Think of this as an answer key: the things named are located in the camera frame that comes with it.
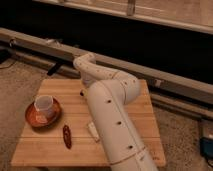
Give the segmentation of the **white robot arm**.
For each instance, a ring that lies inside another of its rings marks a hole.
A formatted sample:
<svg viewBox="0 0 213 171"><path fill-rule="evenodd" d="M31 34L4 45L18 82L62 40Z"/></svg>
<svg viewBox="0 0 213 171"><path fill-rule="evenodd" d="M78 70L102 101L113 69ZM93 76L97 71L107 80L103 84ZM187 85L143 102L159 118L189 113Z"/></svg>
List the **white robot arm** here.
<svg viewBox="0 0 213 171"><path fill-rule="evenodd" d="M141 93L137 77L96 63L88 53L73 61L112 171L158 171L124 106Z"/></svg>

